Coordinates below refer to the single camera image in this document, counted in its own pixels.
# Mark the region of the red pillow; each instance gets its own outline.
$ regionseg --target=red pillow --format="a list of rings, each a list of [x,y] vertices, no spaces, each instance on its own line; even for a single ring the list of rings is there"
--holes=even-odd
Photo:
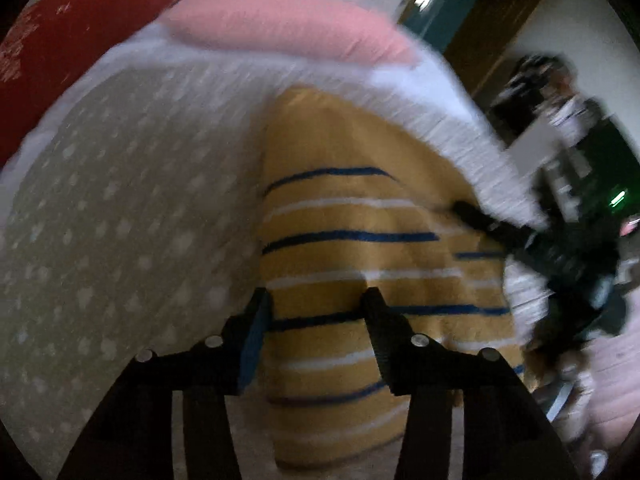
[[[40,0],[0,44],[0,164],[62,93],[177,0]]]

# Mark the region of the green led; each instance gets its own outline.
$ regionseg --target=green led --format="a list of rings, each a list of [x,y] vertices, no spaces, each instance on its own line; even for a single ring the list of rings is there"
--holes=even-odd
[[[620,191],[620,192],[616,195],[616,197],[615,197],[611,202],[609,202],[609,205],[610,205],[611,207],[615,207],[615,206],[617,206],[620,202],[622,202],[622,201],[624,200],[624,198],[625,198],[625,194],[626,194],[626,193],[625,193],[625,191]]]

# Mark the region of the pink pillow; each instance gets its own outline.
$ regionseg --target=pink pillow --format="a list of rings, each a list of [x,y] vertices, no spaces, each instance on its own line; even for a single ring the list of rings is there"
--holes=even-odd
[[[182,40],[364,65],[415,64],[384,14],[343,0],[182,0],[160,20]]]

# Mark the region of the folded garment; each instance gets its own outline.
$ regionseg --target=folded garment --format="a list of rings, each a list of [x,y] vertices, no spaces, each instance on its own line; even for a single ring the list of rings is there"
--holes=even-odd
[[[369,286],[450,349],[522,355],[504,253],[459,222],[477,203],[445,158],[342,99],[293,88],[266,131],[260,273],[274,300],[263,383],[276,461],[325,466],[397,438],[409,399],[380,378],[357,313]]]

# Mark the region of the green light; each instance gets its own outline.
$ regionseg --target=green light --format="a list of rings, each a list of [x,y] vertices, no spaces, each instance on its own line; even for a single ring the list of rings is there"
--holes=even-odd
[[[625,192],[624,191],[620,191],[618,193],[618,195],[610,202],[610,205],[612,207],[617,206],[620,202],[622,202],[622,199],[625,197]]]

